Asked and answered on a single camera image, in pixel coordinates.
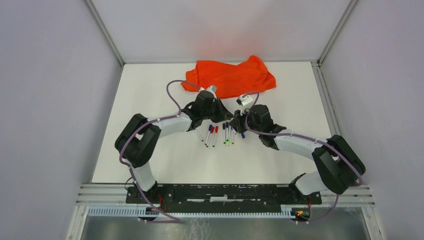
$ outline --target black robot arm segment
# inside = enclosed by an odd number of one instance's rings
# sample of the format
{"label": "black robot arm segment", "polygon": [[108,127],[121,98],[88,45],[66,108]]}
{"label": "black robot arm segment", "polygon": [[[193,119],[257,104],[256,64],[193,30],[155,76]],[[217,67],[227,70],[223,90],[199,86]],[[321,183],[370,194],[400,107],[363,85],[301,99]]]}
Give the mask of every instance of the black robot arm segment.
{"label": "black robot arm segment", "polygon": [[233,118],[233,114],[226,109],[214,92],[215,89],[199,92],[195,101],[187,104],[182,110],[192,121],[189,131],[202,125],[203,120],[206,119],[210,119],[213,123],[219,123]]}
{"label": "black robot arm segment", "polygon": [[[124,144],[130,138],[130,136],[143,124],[148,122],[148,118],[141,115],[140,113],[132,116],[128,124],[125,126],[117,140],[115,141],[115,149],[119,152],[124,147]],[[129,142],[125,151],[123,152],[123,158],[127,159],[133,168],[138,168],[145,165],[153,154],[156,143],[158,142],[159,136],[161,135],[161,129],[150,123],[144,127],[137,134],[142,135],[141,139],[134,137]]]}
{"label": "black robot arm segment", "polygon": [[[237,102],[242,106],[242,110],[243,108],[246,110],[244,112],[236,110],[230,125],[238,133],[244,133],[248,129],[258,133],[259,139],[268,148],[293,152],[313,160],[317,172],[302,175],[294,182],[304,195],[326,189],[342,194],[355,184],[358,180],[357,175],[343,160],[333,159],[337,157],[334,151],[319,144],[314,137],[301,135],[275,124],[266,105],[243,105],[243,100],[247,97],[239,97]],[[333,135],[321,141],[341,153],[360,175],[365,173],[364,164],[342,136]]]}

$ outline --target orange cloth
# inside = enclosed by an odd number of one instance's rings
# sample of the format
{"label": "orange cloth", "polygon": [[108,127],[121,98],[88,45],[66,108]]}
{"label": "orange cloth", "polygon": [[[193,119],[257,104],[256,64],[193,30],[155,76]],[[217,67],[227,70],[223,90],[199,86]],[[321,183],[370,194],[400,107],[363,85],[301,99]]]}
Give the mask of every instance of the orange cloth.
{"label": "orange cloth", "polygon": [[[223,99],[238,97],[251,91],[263,92],[277,86],[276,78],[257,56],[251,56],[238,65],[197,61],[196,68],[185,73],[185,79],[204,89],[215,85],[216,96]],[[189,84],[181,85],[187,91],[198,91]]]}

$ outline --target white wall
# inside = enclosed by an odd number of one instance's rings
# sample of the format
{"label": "white wall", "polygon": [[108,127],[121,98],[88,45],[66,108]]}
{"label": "white wall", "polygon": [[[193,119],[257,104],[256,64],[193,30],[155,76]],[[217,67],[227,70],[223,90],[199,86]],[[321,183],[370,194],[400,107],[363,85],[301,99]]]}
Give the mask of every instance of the white wall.
{"label": "white wall", "polygon": [[134,62],[312,60],[349,0],[93,0]]}
{"label": "white wall", "polygon": [[64,239],[120,67],[82,0],[0,3],[0,239]]}
{"label": "white wall", "polygon": [[388,239],[423,239],[424,1],[360,1],[323,69]]}

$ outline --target black mounting base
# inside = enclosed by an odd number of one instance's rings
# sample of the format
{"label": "black mounting base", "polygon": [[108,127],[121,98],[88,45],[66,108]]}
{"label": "black mounting base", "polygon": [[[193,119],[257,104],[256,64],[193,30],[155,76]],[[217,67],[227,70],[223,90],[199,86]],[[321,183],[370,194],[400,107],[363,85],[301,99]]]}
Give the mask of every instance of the black mounting base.
{"label": "black mounting base", "polygon": [[[160,203],[160,195],[167,213],[280,213],[281,205],[322,204],[319,192],[307,196],[288,185],[276,184],[158,184],[145,194],[153,204]],[[132,186],[126,203],[146,201]]]}

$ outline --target marker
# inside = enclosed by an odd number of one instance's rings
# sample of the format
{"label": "marker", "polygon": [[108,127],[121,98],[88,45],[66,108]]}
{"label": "marker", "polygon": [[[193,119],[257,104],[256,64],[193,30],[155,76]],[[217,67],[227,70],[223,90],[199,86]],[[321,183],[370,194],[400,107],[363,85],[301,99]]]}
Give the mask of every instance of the marker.
{"label": "marker", "polygon": [[215,148],[215,145],[217,144],[217,135],[218,135],[218,126],[215,127],[215,134],[213,135],[213,146]]}
{"label": "marker", "polygon": [[210,135],[209,135],[209,138],[207,139],[207,143],[206,143],[206,147],[208,148],[209,147],[209,141],[212,139],[212,134],[214,134],[214,130],[215,130],[215,127],[213,126],[211,129],[210,129]]}
{"label": "marker", "polygon": [[200,135],[200,133],[196,130],[196,128],[195,129],[193,129],[193,131],[196,133],[196,135],[198,136],[198,138],[199,138],[199,140],[201,141],[201,142],[203,142],[203,137]]}
{"label": "marker", "polygon": [[227,147],[230,146],[231,134],[233,133],[233,127],[228,128],[228,140],[226,141]]}
{"label": "marker", "polygon": [[228,125],[228,122],[225,123],[225,140],[228,142],[228,139],[230,138],[230,126]]}
{"label": "marker", "polygon": [[225,136],[226,136],[226,132],[225,132],[225,122],[222,124],[222,138],[224,139],[224,144],[225,144]]}
{"label": "marker", "polygon": [[231,136],[232,142],[231,143],[234,144],[234,134],[235,134],[236,131],[233,129],[233,127],[231,127],[231,132],[232,132],[232,136]]}
{"label": "marker", "polygon": [[211,130],[212,130],[212,124],[209,125],[209,130],[207,130],[207,135],[206,135],[206,141],[204,142],[204,144],[208,144],[208,139],[209,139],[209,135],[211,134]]}

